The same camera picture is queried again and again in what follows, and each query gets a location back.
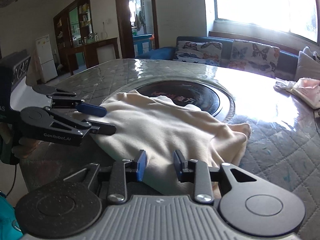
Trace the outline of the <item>cream garment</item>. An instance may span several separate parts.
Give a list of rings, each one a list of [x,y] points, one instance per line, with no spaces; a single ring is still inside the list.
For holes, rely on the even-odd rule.
[[[143,181],[162,194],[189,194],[191,183],[180,183],[173,165],[175,150],[186,159],[218,167],[227,162],[238,165],[244,156],[251,127],[247,123],[226,124],[199,107],[178,106],[166,96],[148,97],[136,90],[117,93],[102,106],[103,123],[113,124],[111,136],[94,135],[98,146],[115,160],[147,154]]]

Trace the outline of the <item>white small refrigerator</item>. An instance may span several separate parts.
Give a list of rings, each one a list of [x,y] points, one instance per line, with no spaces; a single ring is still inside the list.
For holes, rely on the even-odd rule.
[[[36,41],[36,58],[42,83],[57,77],[56,66],[52,54],[49,35],[38,38]]]

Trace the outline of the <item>dark wooden cabinet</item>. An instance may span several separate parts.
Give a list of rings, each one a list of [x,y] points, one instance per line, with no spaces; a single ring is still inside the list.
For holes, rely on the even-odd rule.
[[[94,32],[90,0],[75,0],[53,18],[55,40],[60,62],[70,74],[79,69],[77,54],[82,54],[86,68],[99,65],[98,49],[113,48],[120,58],[118,39],[99,38]]]

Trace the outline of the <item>pink white plastic bag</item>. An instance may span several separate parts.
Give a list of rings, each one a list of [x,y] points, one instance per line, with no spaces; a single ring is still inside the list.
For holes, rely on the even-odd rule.
[[[319,80],[307,77],[298,81],[276,79],[276,91],[287,91],[303,100],[312,109],[319,109]]]

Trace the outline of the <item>right butterfly print cushion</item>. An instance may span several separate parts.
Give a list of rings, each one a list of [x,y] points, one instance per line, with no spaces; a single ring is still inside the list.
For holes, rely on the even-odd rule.
[[[275,78],[279,56],[278,47],[234,40],[228,68]]]

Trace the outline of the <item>butterfly print cushion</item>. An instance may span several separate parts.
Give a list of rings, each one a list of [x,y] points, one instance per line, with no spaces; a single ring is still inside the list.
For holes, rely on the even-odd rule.
[[[279,56],[278,47],[234,40],[228,68],[275,78]]]
[[[178,41],[174,61],[218,66],[222,57],[220,42]]]

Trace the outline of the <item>blue sofa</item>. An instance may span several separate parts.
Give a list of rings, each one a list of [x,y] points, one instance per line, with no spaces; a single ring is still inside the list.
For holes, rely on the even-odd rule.
[[[195,36],[178,36],[176,45],[179,41],[191,42],[220,42],[222,44],[222,59],[220,66],[226,67],[232,56],[232,45],[235,39],[224,37],[195,37]],[[163,47],[146,53],[137,55],[136,59],[153,59],[153,60],[173,60],[175,47]],[[298,55],[280,50],[279,59],[275,71],[277,78],[283,80],[293,80],[295,78],[298,64]]]

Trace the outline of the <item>grey pillow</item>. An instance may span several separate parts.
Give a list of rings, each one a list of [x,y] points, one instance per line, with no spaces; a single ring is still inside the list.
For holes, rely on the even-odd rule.
[[[311,51],[308,46],[299,52],[295,81],[303,77],[315,80],[320,78],[319,53]]]

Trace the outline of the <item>left butterfly print cushion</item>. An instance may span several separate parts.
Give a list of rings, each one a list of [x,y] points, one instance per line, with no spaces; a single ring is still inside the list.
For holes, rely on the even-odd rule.
[[[218,66],[222,57],[220,42],[178,41],[174,61]]]

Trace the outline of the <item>window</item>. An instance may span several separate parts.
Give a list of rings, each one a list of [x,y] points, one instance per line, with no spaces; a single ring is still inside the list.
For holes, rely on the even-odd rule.
[[[319,0],[204,0],[207,30],[319,44]]]

